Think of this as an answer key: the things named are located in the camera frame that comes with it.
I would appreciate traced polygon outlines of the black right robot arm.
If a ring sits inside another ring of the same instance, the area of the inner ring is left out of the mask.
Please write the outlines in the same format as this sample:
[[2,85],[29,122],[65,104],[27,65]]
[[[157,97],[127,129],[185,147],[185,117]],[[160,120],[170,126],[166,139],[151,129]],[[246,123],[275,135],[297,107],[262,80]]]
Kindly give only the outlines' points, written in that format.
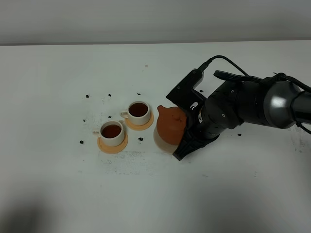
[[174,157],[183,159],[215,141],[226,129],[243,123],[287,129],[311,121],[311,89],[297,79],[278,73],[260,79],[215,71],[223,81],[209,97],[195,90],[203,72],[191,71],[167,95],[187,117]]

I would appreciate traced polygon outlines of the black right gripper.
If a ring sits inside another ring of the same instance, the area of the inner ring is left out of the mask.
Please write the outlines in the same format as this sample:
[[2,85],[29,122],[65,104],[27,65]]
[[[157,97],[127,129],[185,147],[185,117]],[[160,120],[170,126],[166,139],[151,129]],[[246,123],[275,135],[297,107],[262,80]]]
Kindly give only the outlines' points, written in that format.
[[173,152],[178,161],[214,142],[224,130],[234,129],[243,123],[236,104],[241,87],[241,83],[226,81],[208,98],[196,90],[191,91],[192,103],[197,102],[198,106],[187,107],[187,126]]

